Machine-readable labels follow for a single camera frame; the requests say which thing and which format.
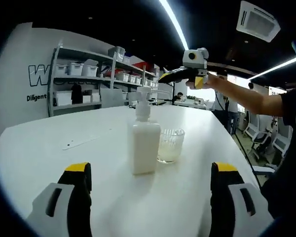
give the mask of person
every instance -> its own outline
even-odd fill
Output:
[[[230,133],[230,135],[236,134],[238,123],[238,103],[232,99],[229,99],[227,131]]]
[[[172,99],[172,104],[177,101],[177,100],[181,100],[181,97],[183,96],[182,92],[179,92],[177,95],[175,95]]]
[[[191,89],[193,82],[186,82]],[[237,101],[257,115],[283,117],[285,125],[293,128],[293,135],[285,159],[261,188],[273,218],[296,216],[296,89],[280,95],[263,95],[209,74],[203,88],[212,88]]]
[[[221,80],[225,80],[226,76],[218,75]],[[224,96],[219,91],[215,90],[215,101],[212,106],[213,114],[221,122],[221,124],[227,129],[228,126],[228,97]]]
[[[249,87],[250,90],[253,90],[253,83],[249,82],[248,87]]]
[[[253,83],[249,82],[248,87],[250,90],[253,90]],[[246,121],[249,122],[249,111],[247,109],[245,109],[245,113],[246,113]]]

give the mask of black object on shelf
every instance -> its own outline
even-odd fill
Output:
[[[82,89],[81,89],[81,85],[78,84],[74,84],[71,87],[71,101],[72,104],[82,104],[83,103],[83,95],[82,95]]]

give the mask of hand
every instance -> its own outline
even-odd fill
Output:
[[[218,76],[215,76],[211,73],[208,73],[208,81],[203,84],[202,89],[208,89],[208,88],[213,88],[213,86],[216,84],[217,80],[220,80]],[[194,88],[194,82],[193,81],[187,81],[185,83],[191,90],[195,90]]]

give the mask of floor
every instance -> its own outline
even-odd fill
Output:
[[[248,137],[246,134],[243,134],[242,131],[237,130],[237,136],[243,146],[243,148],[245,149],[248,157],[249,157],[249,161],[251,162],[252,165],[258,165],[258,166],[264,166],[267,163],[271,163],[273,156],[274,156],[274,151],[268,151],[267,155],[265,156],[266,160],[259,160],[257,161],[254,158],[254,155],[252,153],[250,153],[251,150],[251,146],[252,146],[252,141],[251,138]],[[234,141],[236,142],[236,144],[238,145],[239,149],[241,150],[241,152],[244,154],[243,150],[241,149],[238,140],[236,139],[235,135],[232,136],[232,138],[234,139]],[[267,180],[267,177],[259,175],[258,176],[258,180],[260,182],[261,185],[263,185],[265,183],[265,181]]]

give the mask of shelf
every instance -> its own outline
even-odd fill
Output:
[[[92,102],[92,103],[84,103],[84,104],[74,104],[74,105],[61,105],[61,106],[54,106],[54,110],[65,110],[65,109],[72,109],[77,107],[84,107],[84,106],[92,106],[92,105],[100,105],[101,102]]]
[[[133,72],[138,73],[140,75],[142,75],[144,73],[143,69],[137,68],[133,65],[129,65],[129,64],[126,64],[123,62],[116,61],[116,67],[120,68],[120,69],[128,70],[128,71],[133,71]],[[146,77],[154,77],[155,78],[156,76],[155,76],[155,74],[146,71]]]
[[[54,78],[54,81],[62,81],[62,82],[68,82],[68,81],[106,81],[106,82],[110,82],[111,79],[110,78],[96,78],[96,77],[86,77],[86,76],[69,76],[69,75],[65,75],[65,76],[56,76]],[[137,83],[133,83],[133,82],[128,82],[128,81],[122,81],[122,80],[114,80],[114,83],[118,83],[118,84],[126,84],[126,85],[135,85],[135,86],[142,86],[141,84],[137,84]]]
[[[107,55],[103,55],[100,53],[95,53],[95,52],[87,51],[87,50],[70,48],[70,47],[59,48],[58,57],[60,57],[60,58],[74,58],[74,59],[79,59],[79,60],[83,60],[83,61],[85,61],[87,59],[93,59],[98,62],[110,61],[110,63],[112,63],[112,61],[113,61],[113,58],[111,58]],[[118,61],[116,61],[116,68],[124,69],[127,71],[133,71],[133,72],[138,73],[140,75],[142,75],[144,72],[142,69],[137,68],[133,65],[129,65],[129,64],[126,64],[123,62],[118,62]],[[146,76],[147,77],[156,77],[155,74],[153,74],[151,72],[147,72],[147,71],[146,71]]]
[[[72,75],[65,75],[65,76],[55,76],[54,81],[111,81],[110,78],[97,78],[97,77],[86,77],[86,76],[72,76]]]
[[[113,61],[113,58],[108,57],[107,55],[103,55],[100,53],[95,53],[92,51],[87,50],[80,50],[70,47],[65,48],[59,48],[58,57],[60,58],[74,58],[79,60],[87,60],[87,59],[93,59],[98,62],[104,62],[104,61]]]

